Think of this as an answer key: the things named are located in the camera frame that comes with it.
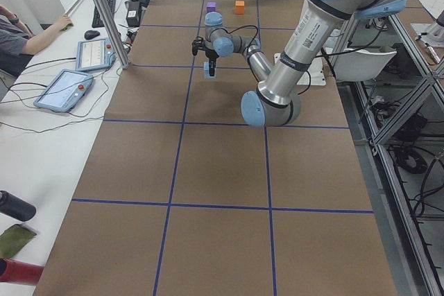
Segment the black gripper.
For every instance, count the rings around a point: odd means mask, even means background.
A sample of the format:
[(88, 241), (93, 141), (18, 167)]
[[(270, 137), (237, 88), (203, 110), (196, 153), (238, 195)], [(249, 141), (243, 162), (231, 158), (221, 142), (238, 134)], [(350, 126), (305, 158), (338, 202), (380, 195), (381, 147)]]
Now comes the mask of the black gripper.
[(207, 49), (205, 51), (205, 54), (206, 54), (207, 58), (209, 59), (209, 62), (208, 62), (208, 76), (210, 78), (215, 78), (216, 59), (219, 57), (219, 55), (217, 54), (217, 52), (215, 50), (212, 50), (212, 49)]

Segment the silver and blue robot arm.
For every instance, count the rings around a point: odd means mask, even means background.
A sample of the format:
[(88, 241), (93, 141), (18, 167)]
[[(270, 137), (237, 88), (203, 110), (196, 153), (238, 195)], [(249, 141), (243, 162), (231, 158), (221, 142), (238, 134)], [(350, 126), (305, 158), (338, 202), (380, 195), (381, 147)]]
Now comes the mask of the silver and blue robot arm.
[(406, 4), (407, 0), (307, 0), (307, 10), (275, 64), (267, 60), (255, 37), (228, 32), (223, 27), (222, 15), (210, 12), (205, 16), (203, 41), (195, 41), (192, 51), (205, 51), (210, 60), (210, 75), (214, 75), (218, 57), (241, 54), (258, 81), (256, 90), (246, 92), (241, 99), (244, 121), (253, 127), (286, 125), (300, 113), (296, 84), (335, 26), (351, 17), (370, 19), (393, 15)]

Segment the person's forearm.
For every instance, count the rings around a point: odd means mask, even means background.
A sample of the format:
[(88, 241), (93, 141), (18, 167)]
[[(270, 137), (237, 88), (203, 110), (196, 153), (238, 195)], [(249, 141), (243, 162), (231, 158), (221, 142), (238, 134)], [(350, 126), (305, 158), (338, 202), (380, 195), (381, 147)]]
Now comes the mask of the person's forearm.
[(59, 35), (60, 30), (61, 28), (59, 27), (59, 25), (51, 25), (39, 35), (30, 38), (25, 43), (22, 49), (22, 53), (26, 55), (36, 55), (37, 53), (48, 47), (56, 39), (56, 37)]

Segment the person's hand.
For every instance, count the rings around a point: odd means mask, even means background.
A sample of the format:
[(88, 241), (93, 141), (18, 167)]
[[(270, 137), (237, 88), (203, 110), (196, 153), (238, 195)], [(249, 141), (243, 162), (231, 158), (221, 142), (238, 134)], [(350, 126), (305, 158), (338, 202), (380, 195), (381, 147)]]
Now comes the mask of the person's hand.
[(71, 26), (73, 26), (72, 20), (70, 16), (66, 14), (59, 17), (58, 20), (53, 24), (53, 27), (57, 31), (65, 31)]

